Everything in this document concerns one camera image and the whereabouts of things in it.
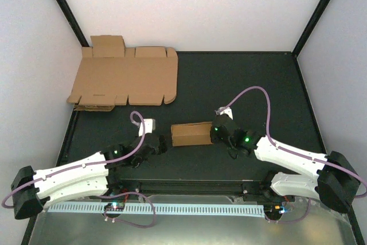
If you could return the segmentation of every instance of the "cardboard flap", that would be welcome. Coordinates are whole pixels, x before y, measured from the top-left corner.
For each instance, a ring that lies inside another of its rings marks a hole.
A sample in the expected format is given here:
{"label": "cardboard flap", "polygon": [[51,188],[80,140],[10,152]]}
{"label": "cardboard flap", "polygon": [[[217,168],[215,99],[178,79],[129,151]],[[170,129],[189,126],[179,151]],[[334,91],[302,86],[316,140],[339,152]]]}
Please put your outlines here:
{"label": "cardboard flap", "polygon": [[76,110],[108,111],[113,106],[169,104],[177,94],[178,57],[173,48],[125,48],[122,36],[92,36],[69,103]]}
{"label": "cardboard flap", "polygon": [[172,125],[173,146],[211,145],[210,128],[211,122],[185,123]]}
{"label": "cardboard flap", "polygon": [[177,52],[175,49],[173,49],[172,47],[168,47],[167,48],[167,57],[174,57],[174,58],[178,58],[177,56]]}
{"label": "cardboard flap", "polygon": [[83,95],[79,100],[81,106],[114,106],[116,95]]}
{"label": "cardboard flap", "polygon": [[129,94],[128,103],[132,106],[160,106],[163,94]]}
{"label": "cardboard flap", "polygon": [[75,111],[111,111],[115,106],[80,106],[75,105]]}
{"label": "cardboard flap", "polygon": [[81,55],[83,58],[93,57],[93,49],[92,47],[82,47]]}
{"label": "cardboard flap", "polygon": [[137,47],[135,57],[167,57],[164,47]]}
{"label": "cardboard flap", "polygon": [[135,57],[135,48],[126,48],[125,57]]}
{"label": "cardboard flap", "polygon": [[91,36],[93,57],[124,57],[125,42],[122,36]]}
{"label": "cardboard flap", "polygon": [[67,99],[68,103],[79,103],[81,95],[71,94]]}

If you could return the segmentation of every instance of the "black metal pole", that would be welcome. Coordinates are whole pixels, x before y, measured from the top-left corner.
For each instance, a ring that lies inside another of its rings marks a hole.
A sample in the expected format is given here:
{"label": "black metal pole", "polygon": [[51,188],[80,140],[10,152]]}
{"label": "black metal pole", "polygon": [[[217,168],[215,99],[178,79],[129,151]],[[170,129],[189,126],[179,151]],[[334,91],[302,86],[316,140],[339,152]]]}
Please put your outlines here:
{"label": "black metal pole", "polygon": [[79,40],[82,47],[89,47],[88,41],[85,39],[83,32],[81,31],[78,22],[76,21],[67,0],[56,0],[65,17],[67,18],[71,28],[74,31],[75,36]]}
{"label": "black metal pole", "polygon": [[352,227],[354,237],[356,238],[357,244],[358,245],[366,245],[366,243],[363,239],[363,236],[362,236],[360,226],[358,225],[358,221],[357,221],[357,218],[356,218],[356,214],[354,213],[353,207],[350,208],[350,211],[348,213],[348,219],[349,219],[350,225]]}
{"label": "black metal pole", "polygon": [[304,45],[306,44],[307,40],[309,39],[312,31],[314,30],[317,22],[319,21],[319,19],[321,18],[323,12],[325,11],[326,6],[329,4],[330,0],[320,0],[319,3],[317,4],[317,7],[314,11],[314,13],[312,14],[309,22],[307,23],[301,37],[299,38],[292,54],[294,56],[298,56],[302,50],[302,48],[304,47]]}

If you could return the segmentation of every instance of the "small cardboard box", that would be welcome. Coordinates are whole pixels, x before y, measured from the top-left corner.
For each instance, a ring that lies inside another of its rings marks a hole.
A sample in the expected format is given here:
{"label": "small cardboard box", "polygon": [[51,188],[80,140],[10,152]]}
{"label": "small cardboard box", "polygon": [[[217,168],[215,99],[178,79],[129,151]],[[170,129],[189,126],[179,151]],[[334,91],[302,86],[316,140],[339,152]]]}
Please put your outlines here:
{"label": "small cardboard box", "polygon": [[210,128],[211,122],[185,123],[172,125],[173,146],[211,145]]}
{"label": "small cardboard box", "polygon": [[178,57],[173,48],[126,48],[122,36],[91,36],[83,47],[68,103],[75,110],[111,111],[115,106],[159,106],[177,94]]}

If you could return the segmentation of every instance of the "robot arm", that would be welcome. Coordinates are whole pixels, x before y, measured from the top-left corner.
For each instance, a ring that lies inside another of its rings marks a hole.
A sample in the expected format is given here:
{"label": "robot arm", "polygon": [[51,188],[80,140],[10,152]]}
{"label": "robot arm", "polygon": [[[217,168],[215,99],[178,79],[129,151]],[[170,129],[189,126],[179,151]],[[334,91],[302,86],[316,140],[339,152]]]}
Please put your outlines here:
{"label": "robot arm", "polygon": [[[210,137],[213,143],[223,142],[230,150],[242,151],[261,161],[271,162],[298,174],[271,174],[264,192],[273,195],[305,196],[323,202],[329,208],[348,213],[360,182],[345,172],[333,169],[313,159],[332,162],[352,172],[355,170],[346,158],[336,151],[330,155],[312,153],[275,141],[257,132],[242,130],[233,121],[232,112],[222,111],[212,122]],[[310,160],[280,150],[292,150],[310,157]]]}
{"label": "robot arm", "polygon": [[[31,166],[27,166],[20,169],[11,185],[12,190],[26,182],[39,178],[42,180],[13,195],[15,218],[29,218],[57,202],[110,194],[119,185],[115,173],[120,168],[124,166],[137,167],[147,159],[149,154],[160,154],[166,150],[162,137],[153,133],[155,121],[145,119],[144,123],[146,127],[145,140],[139,150],[125,160],[110,164],[105,163],[108,160],[122,157],[136,148],[143,135],[142,126],[139,129],[139,137],[131,143],[110,146],[85,159],[56,168],[34,171]],[[50,174],[60,171],[63,172],[50,176]]]}

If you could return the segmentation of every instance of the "silver metal surface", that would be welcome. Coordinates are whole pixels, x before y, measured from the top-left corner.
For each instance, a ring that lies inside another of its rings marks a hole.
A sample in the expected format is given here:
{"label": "silver metal surface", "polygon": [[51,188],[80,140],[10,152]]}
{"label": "silver metal surface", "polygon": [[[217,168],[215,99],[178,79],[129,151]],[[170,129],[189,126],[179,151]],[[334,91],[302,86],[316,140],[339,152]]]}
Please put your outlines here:
{"label": "silver metal surface", "polygon": [[[226,198],[152,197],[154,203],[231,204]],[[297,199],[294,210],[284,220],[304,214],[306,200]],[[121,215],[134,223],[149,224],[150,215]],[[240,216],[178,216],[160,215],[153,228],[139,229],[122,223],[104,221],[99,214],[39,214],[31,245],[266,245],[266,244],[332,244],[353,245],[354,236],[345,215],[330,211],[313,202],[310,214],[301,222],[282,225],[265,219]]]}
{"label": "silver metal surface", "polygon": [[[56,213],[104,213],[109,203],[100,202],[62,202],[51,206],[47,211]],[[157,215],[211,215],[211,216],[251,216],[264,217],[262,205],[229,205],[229,204],[154,204]],[[148,203],[126,203],[123,211],[107,211],[113,214],[151,215]]]}

